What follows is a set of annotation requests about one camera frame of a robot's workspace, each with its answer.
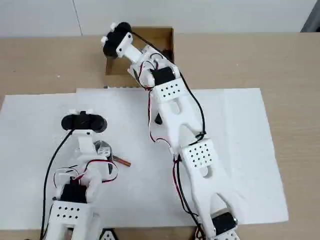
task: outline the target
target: white wall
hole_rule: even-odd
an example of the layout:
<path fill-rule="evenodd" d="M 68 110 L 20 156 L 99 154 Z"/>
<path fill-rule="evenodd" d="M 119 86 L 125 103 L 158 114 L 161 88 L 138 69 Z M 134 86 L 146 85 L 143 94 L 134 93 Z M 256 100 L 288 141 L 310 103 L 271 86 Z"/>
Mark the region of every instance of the white wall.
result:
<path fill-rule="evenodd" d="M 0 37 L 79 36 L 80 27 L 101 35 L 121 21 L 179 33 L 300 32 L 316 1 L 0 0 Z"/>

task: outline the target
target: white paper sheet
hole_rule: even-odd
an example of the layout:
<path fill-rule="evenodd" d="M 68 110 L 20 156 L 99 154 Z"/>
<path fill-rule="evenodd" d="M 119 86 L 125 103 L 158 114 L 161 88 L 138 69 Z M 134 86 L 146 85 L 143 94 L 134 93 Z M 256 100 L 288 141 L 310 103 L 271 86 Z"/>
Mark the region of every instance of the white paper sheet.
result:
<path fill-rule="evenodd" d="M 288 210 L 268 119 L 259 89 L 194 91 L 205 113 L 208 136 L 230 175 L 244 209 L 244 223 L 288 220 Z M 48 162 L 66 135 L 61 119 L 69 109 L 93 109 L 108 128 L 97 135 L 115 155 L 119 176 L 104 184 L 95 203 L 105 227 L 193 225 L 183 212 L 172 182 L 172 156 L 165 143 L 148 137 L 147 94 L 140 89 L 103 93 L 11 95 L 0 112 L 0 229 L 38 229 Z M 162 130 L 153 125 L 155 134 Z M 76 139 L 69 139 L 52 169 L 73 162 Z M 186 173 L 182 182 L 189 203 Z M 53 194 L 52 176 L 47 190 Z"/>

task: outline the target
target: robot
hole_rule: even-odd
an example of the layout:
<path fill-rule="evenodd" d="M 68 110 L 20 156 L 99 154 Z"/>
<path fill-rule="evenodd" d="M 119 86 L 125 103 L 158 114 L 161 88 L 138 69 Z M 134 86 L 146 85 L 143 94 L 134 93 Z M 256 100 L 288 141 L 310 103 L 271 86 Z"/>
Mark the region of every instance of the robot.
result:
<path fill-rule="evenodd" d="M 146 43 L 141 51 L 132 45 L 134 36 Z M 156 103 L 158 115 L 155 122 L 166 129 L 167 139 L 154 139 L 149 130 L 150 138 L 154 142 L 166 141 L 174 164 L 181 162 L 186 168 L 198 214 L 191 212 L 190 208 L 186 212 L 194 219 L 201 232 L 200 238 L 239 239 L 235 229 L 242 221 L 243 213 L 236 200 L 238 196 L 222 167 L 213 141 L 206 137 L 203 110 L 178 67 L 164 52 L 133 32 L 126 22 L 113 23 L 101 43 L 106 57 L 126 57 L 131 61 L 128 73 L 148 92 L 149 108 L 152 102 Z M 194 111 L 190 96 L 199 108 L 202 122 L 198 120 L 199 113 Z M 178 106 L 178 111 L 173 109 L 173 105 Z M 181 136 L 181 126 L 188 128 L 189 138 Z M 177 188 L 177 191 L 180 196 L 181 189 Z M 212 195 L 218 195 L 225 202 L 227 208 L 222 213 L 211 212 Z"/>
<path fill-rule="evenodd" d="M 134 36 L 146 43 L 142 50 L 132 45 Z M 243 219 L 243 213 L 237 201 L 238 195 L 220 162 L 213 141 L 206 136 L 205 115 L 201 105 L 189 89 L 178 67 L 164 52 L 133 32 L 126 22 L 113 23 L 111 31 L 101 39 L 101 43 L 106 57 L 126 57 L 131 61 L 128 73 L 148 94 L 149 135 L 152 141 L 165 141 L 169 146 L 173 155 L 172 172 L 177 194 L 183 209 L 190 214 L 197 226 L 195 238 L 239 240 L 235 230 Z M 191 101 L 195 101 L 199 112 L 194 110 Z M 154 121 L 166 130 L 166 138 L 155 139 L 152 136 L 150 130 L 152 103 L 155 103 L 153 105 L 158 111 Z M 187 127 L 189 130 L 187 135 L 182 135 L 181 126 Z M 104 131 L 107 122 L 99 115 L 82 111 L 66 116 L 62 120 L 62 127 L 70 130 L 62 144 L 70 135 L 78 139 L 82 153 L 78 161 L 82 173 L 71 170 L 72 167 L 69 167 L 67 172 L 62 171 L 62 175 L 71 172 L 74 175 L 68 175 L 69 179 L 62 181 L 57 187 L 47 231 L 44 231 L 44 217 L 42 218 L 40 240 L 61 239 L 67 228 L 73 228 L 72 240 L 99 239 L 102 228 L 99 215 L 93 211 L 92 202 L 97 196 L 99 186 L 104 181 L 110 182 L 117 177 L 117 175 L 111 177 L 117 166 L 112 160 L 111 147 L 101 142 L 97 147 L 98 144 L 93 142 L 92 136 L 94 133 Z M 197 213 L 190 209 L 180 179 L 178 178 L 176 182 L 180 163 L 187 171 Z M 227 207 L 212 212 L 213 195 L 220 197 Z M 101 239 L 115 239 L 109 231 L 102 237 Z"/>

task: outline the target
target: wooden table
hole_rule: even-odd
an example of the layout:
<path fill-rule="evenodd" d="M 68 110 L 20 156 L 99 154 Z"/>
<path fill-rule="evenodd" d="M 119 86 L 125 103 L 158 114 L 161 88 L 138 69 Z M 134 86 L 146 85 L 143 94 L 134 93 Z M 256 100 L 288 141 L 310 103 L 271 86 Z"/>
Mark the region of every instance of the wooden table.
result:
<path fill-rule="evenodd" d="M 316 239 L 320 220 L 319 33 L 175 34 L 174 55 L 191 88 L 261 88 L 289 222 L 240 226 L 243 240 Z M 0 95 L 131 86 L 105 76 L 99 37 L 0 39 Z M 188 239 L 191 227 L 117 229 L 126 239 Z M 0 231 L 36 240 L 38 231 Z"/>

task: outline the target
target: cardboard box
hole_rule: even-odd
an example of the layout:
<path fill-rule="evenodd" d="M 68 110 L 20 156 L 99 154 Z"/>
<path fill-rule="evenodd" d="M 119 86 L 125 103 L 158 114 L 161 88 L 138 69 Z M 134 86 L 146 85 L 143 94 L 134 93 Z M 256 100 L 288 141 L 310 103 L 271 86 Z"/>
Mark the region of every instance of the cardboard box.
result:
<path fill-rule="evenodd" d="M 139 34 L 141 37 L 152 43 L 160 50 L 170 50 L 172 52 L 172 59 L 174 59 L 174 29 L 172 27 L 148 27 L 148 26 L 139 26 L 132 27 L 132 31 Z M 133 36 L 133 45 L 142 49 L 146 46 L 142 40 L 138 37 Z M 105 74 L 106 75 L 128 75 L 127 69 L 131 65 L 131 62 L 126 58 L 116 58 L 111 57 L 107 58 Z"/>

